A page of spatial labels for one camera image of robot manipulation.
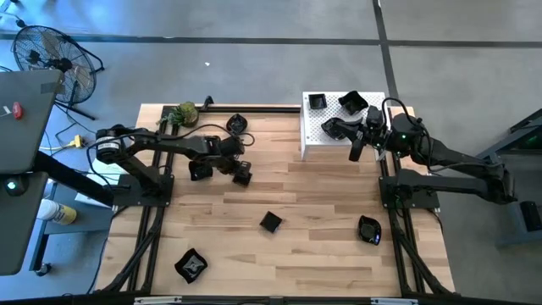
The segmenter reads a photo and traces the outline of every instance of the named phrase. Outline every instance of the wooden tabletop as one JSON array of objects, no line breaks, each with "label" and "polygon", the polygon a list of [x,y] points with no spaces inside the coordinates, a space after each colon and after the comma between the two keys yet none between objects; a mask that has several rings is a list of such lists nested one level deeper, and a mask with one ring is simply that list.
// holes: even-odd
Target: wooden tabletop
[{"label": "wooden tabletop", "polygon": [[[162,107],[141,105],[137,126],[156,130]],[[199,124],[225,125],[231,115],[202,114]],[[241,156],[252,163],[253,176],[247,188],[233,184],[232,176],[218,171],[212,179],[190,181],[188,160],[175,156],[174,195],[163,220],[152,294],[399,296],[390,222],[379,198],[380,169],[373,149],[364,148],[360,161],[353,163],[348,161],[349,147],[317,147],[302,162],[299,114],[243,116],[248,119],[248,131],[256,137],[256,143]],[[225,137],[213,128],[198,133]],[[137,157],[150,164],[152,155],[146,151]],[[403,168],[425,170],[410,158],[401,163]],[[267,211],[285,220],[274,235],[259,227]],[[357,239],[362,214],[382,225],[378,246]],[[141,208],[132,207],[114,219],[98,289],[109,284],[132,254],[140,217]],[[436,218],[425,210],[413,209],[412,221],[421,257],[453,291]],[[187,285],[174,264],[192,247],[209,267]],[[412,265],[403,253],[409,283],[414,287]],[[138,287],[146,261],[147,255],[142,259]]]}]

